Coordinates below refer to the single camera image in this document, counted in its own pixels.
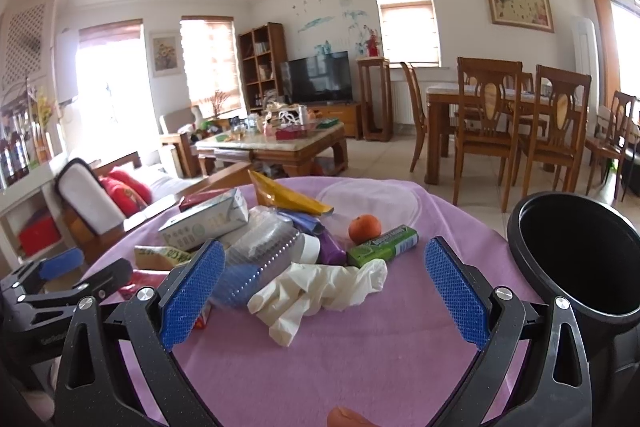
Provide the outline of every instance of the metal bolt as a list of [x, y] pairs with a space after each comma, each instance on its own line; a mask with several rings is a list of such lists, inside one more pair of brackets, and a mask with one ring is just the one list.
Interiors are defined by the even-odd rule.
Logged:
[[561, 308], [563, 310], [568, 310], [569, 301], [564, 297], [556, 297], [556, 306], [558, 306], [558, 308]]
[[80, 302], [78, 302], [78, 308], [81, 310], [87, 310], [94, 304], [93, 297], [85, 297]]
[[511, 290], [504, 286], [500, 286], [496, 289], [495, 294], [498, 296], [498, 299], [502, 299], [503, 301], [510, 301], [513, 299], [513, 293], [511, 293]]
[[154, 296], [154, 289], [150, 286], [146, 286], [138, 291], [138, 300], [140, 301], [148, 301], [151, 297]]

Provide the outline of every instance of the wooden door frame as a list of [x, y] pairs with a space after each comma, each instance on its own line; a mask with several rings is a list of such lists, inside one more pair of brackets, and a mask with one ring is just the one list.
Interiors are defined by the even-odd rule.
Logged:
[[598, 26], [600, 27], [600, 42], [602, 44], [602, 61], [604, 71], [604, 99], [601, 105], [609, 106], [613, 93], [620, 90], [620, 62], [618, 60], [618, 45], [616, 31], [613, 24], [613, 10], [611, 0], [593, 0], [596, 5]]

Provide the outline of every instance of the framed picture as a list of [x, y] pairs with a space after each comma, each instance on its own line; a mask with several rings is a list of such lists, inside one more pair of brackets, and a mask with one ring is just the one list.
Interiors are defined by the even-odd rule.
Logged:
[[554, 32], [549, 0], [489, 0], [491, 22]]
[[150, 33], [149, 41], [154, 76], [182, 73], [180, 32]]

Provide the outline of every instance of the yellow package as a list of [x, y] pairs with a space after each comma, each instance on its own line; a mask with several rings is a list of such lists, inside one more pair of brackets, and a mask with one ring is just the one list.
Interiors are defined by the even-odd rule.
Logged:
[[331, 214], [334, 211], [332, 206], [280, 185], [278, 182], [270, 180], [267, 176], [258, 172], [249, 171], [249, 176], [251, 176], [251, 181], [254, 183], [255, 197], [258, 200], [258, 204], [277, 206], [278, 208], [295, 210], [296, 212], [306, 212], [312, 216]]
[[134, 247], [136, 266], [141, 270], [170, 271], [178, 264], [188, 263], [193, 254], [174, 247]]

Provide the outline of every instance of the crumpled white glove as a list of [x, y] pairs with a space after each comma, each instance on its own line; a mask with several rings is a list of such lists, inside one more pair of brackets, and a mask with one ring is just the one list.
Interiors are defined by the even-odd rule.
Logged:
[[289, 346], [304, 315], [315, 315], [321, 307], [343, 311], [362, 304], [370, 293], [382, 290], [386, 263], [374, 259], [362, 268], [326, 264], [292, 263], [251, 297], [251, 314], [269, 327], [269, 336]]

